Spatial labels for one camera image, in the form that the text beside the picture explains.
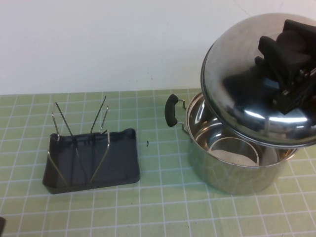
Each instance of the pot lid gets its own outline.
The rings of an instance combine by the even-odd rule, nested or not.
[[[265,146],[316,144],[316,21],[250,17],[208,51],[201,87],[211,111],[239,136]]]

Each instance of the black tray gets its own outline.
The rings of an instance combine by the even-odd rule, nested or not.
[[[47,190],[60,194],[138,182],[136,131],[129,128],[109,136],[108,147],[107,133],[59,136],[59,141],[51,134],[42,181]]]

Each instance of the table surface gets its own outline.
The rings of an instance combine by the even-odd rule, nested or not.
[[[0,216],[4,236],[238,237],[316,236],[315,147],[301,149],[278,180],[249,196],[202,182],[188,161],[189,138],[167,127],[171,93],[198,89],[0,97]],[[135,128],[141,179],[136,184],[50,195],[42,185],[51,111],[58,102],[73,134],[90,131],[102,99],[105,129]],[[96,123],[100,128],[102,115]],[[177,106],[178,120],[185,112]],[[61,134],[66,126],[56,113]]]

